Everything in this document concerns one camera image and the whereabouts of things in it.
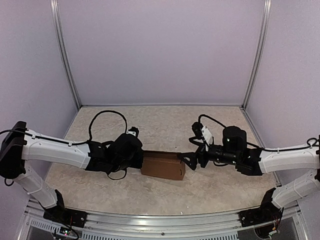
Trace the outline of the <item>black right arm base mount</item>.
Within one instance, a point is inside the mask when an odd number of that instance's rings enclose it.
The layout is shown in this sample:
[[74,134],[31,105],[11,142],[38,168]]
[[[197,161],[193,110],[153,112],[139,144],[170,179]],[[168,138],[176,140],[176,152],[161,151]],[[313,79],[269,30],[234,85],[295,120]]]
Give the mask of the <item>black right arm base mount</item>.
[[267,223],[282,217],[282,209],[275,207],[272,203],[250,208],[239,212],[241,226],[249,227]]

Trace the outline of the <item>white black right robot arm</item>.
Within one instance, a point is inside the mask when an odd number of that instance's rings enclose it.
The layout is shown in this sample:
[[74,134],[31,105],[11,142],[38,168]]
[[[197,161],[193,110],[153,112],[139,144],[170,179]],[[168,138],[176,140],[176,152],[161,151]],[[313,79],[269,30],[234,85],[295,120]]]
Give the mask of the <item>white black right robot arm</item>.
[[212,161],[218,165],[232,165],[246,176],[276,173],[280,186],[265,194],[266,203],[256,210],[256,218],[266,222],[276,209],[302,199],[320,189],[319,138],[309,138],[305,144],[284,148],[248,147],[247,133],[237,126],[222,130],[222,144],[215,144],[206,126],[196,122],[194,136],[189,141],[198,148],[194,152],[179,153],[178,158],[190,169],[205,168]]

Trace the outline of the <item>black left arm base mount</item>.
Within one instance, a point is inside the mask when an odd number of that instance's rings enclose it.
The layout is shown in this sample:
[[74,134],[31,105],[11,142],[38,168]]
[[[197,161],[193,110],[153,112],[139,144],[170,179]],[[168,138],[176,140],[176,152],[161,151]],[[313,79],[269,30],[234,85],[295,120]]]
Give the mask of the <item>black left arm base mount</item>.
[[78,228],[84,228],[87,216],[85,211],[69,208],[62,211],[46,209],[43,214],[44,219]]

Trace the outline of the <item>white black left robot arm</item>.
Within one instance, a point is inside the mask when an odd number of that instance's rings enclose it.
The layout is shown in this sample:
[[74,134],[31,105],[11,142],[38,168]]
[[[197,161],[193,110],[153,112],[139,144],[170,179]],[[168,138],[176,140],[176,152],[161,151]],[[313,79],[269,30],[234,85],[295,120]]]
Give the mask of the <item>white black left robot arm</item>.
[[30,165],[30,161],[64,164],[106,175],[143,165],[143,144],[139,131],[132,127],[114,141],[71,141],[40,134],[18,121],[13,128],[1,131],[0,175],[19,184],[44,209],[63,223],[70,218],[58,190],[48,186]]

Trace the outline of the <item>brown cardboard box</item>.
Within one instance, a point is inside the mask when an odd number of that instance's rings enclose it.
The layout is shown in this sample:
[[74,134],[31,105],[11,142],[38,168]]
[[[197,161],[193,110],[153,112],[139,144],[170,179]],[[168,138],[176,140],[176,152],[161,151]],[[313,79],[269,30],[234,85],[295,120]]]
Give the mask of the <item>brown cardboard box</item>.
[[140,172],[149,177],[182,181],[186,165],[178,158],[177,152],[145,150]]

